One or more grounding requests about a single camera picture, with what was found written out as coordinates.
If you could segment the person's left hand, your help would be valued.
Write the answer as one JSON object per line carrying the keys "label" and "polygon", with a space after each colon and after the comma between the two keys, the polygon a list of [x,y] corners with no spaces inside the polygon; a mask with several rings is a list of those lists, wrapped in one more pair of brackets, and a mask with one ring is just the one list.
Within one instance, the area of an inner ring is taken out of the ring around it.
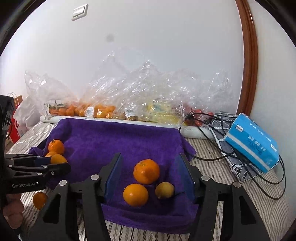
{"label": "person's left hand", "polygon": [[23,222],[24,206],[21,201],[22,194],[8,194],[6,196],[8,204],[3,208],[3,215],[14,230],[19,228]]}

